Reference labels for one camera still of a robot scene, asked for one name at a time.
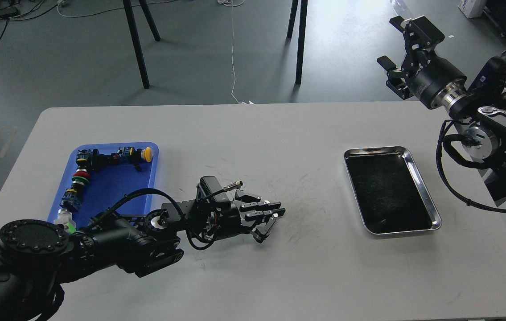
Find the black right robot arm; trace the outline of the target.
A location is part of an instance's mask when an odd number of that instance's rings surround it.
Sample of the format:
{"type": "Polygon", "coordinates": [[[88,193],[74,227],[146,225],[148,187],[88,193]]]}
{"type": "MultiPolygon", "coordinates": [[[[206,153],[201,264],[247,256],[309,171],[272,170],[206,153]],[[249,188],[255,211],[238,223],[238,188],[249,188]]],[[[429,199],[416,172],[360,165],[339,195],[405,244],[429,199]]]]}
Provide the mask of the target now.
{"type": "Polygon", "coordinates": [[[449,120],[442,123],[436,147],[436,166],[449,191],[468,206],[506,214],[458,193],[442,167],[442,152],[463,167],[492,170],[506,194],[506,61],[490,58],[469,87],[459,69],[436,53],[444,34],[425,16],[390,19],[404,38],[406,55],[401,66],[387,56],[377,63],[387,72],[387,87],[402,99],[417,97],[426,108],[444,107],[449,120]]]}

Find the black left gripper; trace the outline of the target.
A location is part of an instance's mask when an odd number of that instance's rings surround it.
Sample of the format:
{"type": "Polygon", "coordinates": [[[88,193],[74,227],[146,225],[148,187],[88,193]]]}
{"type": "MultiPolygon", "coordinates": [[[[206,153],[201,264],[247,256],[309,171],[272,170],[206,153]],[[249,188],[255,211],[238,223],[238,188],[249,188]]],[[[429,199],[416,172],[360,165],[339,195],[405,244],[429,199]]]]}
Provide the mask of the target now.
{"type": "Polygon", "coordinates": [[[247,234],[242,222],[263,222],[251,230],[256,242],[262,243],[269,236],[278,218],[284,216],[285,207],[281,202],[263,200],[261,196],[236,191],[234,201],[210,202],[216,214],[214,239],[222,240],[247,234]]]}

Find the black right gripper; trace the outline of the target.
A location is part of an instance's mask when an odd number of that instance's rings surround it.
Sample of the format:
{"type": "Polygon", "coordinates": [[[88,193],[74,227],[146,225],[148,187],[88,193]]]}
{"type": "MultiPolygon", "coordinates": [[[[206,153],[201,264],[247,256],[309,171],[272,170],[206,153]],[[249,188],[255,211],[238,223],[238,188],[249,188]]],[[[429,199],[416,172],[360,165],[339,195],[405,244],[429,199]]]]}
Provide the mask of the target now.
{"type": "Polygon", "coordinates": [[[401,67],[388,56],[377,58],[377,63],[387,72],[387,87],[403,100],[415,95],[426,108],[440,107],[435,103],[439,92],[450,83],[462,86],[467,79],[452,63],[435,53],[436,45],[445,39],[444,34],[426,16],[409,20],[395,16],[389,22],[403,34],[406,56],[401,67]]]}

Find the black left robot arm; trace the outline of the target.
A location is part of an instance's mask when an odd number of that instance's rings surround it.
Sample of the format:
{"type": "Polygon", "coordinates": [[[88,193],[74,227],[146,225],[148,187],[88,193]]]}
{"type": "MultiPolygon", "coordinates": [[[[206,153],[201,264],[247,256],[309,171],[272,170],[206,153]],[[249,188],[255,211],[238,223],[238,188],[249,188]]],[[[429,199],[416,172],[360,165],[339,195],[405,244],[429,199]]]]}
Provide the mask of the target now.
{"type": "Polygon", "coordinates": [[[285,209],[204,176],[194,200],[177,202],[161,190],[126,194],[75,232],[62,224],[22,219],[0,229],[0,321],[46,321],[65,297],[62,284],[118,266],[139,278],[183,257],[179,231],[205,250],[218,240],[249,234],[259,243],[285,209]]]}

